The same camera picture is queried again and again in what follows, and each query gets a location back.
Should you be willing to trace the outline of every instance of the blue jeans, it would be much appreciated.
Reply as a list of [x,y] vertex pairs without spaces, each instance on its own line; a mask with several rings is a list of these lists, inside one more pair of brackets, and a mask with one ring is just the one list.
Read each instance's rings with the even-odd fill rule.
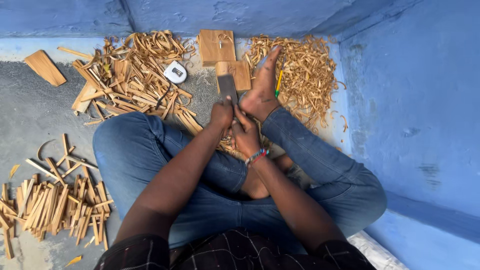
[[[359,232],[385,211],[385,193],[372,172],[307,130],[285,109],[265,120],[262,133],[312,178],[315,188],[307,194],[330,214],[345,236]],[[121,219],[158,171],[189,141],[159,117],[139,112],[114,117],[97,128],[93,138],[96,161]],[[240,190],[246,175],[244,162],[216,151],[170,229],[170,248],[245,227],[270,237],[288,252],[305,253],[271,197],[239,201],[228,196]]]

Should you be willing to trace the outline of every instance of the man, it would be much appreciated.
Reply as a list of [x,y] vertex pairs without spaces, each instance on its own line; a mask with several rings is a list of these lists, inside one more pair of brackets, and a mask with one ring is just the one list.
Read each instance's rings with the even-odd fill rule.
[[[230,99],[215,104],[191,141],[141,113],[99,126],[95,156],[123,223],[96,269],[372,269],[346,237],[383,214],[382,186],[280,106],[280,51],[257,68],[240,107]],[[275,163],[266,157],[247,115],[287,154]],[[233,145],[251,157],[248,166],[215,151],[229,130]],[[300,189],[281,171],[295,166],[312,188]],[[254,200],[232,199],[238,191]]]

